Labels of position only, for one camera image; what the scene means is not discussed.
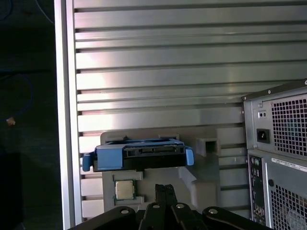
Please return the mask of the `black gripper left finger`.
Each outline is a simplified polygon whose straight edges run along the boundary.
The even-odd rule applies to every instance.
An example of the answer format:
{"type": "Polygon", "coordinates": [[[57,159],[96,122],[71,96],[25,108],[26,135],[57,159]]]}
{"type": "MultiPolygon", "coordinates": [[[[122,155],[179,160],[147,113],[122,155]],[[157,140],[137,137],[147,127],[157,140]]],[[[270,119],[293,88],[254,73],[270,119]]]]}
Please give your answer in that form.
{"type": "Polygon", "coordinates": [[[155,202],[145,210],[119,206],[74,227],[75,230],[163,230],[165,226],[166,187],[155,185],[155,202]]]}

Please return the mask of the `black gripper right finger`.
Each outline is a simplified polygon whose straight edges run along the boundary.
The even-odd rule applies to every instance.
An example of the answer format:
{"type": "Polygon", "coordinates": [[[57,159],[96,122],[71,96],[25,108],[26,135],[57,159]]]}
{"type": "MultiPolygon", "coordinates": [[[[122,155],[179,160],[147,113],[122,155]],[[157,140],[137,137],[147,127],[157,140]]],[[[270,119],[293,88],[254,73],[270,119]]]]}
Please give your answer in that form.
{"type": "Polygon", "coordinates": [[[268,230],[269,227],[220,207],[208,207],[201,213],[177,201],[172,185],[165,186],[166,206],[180,230],[268,230]]]}

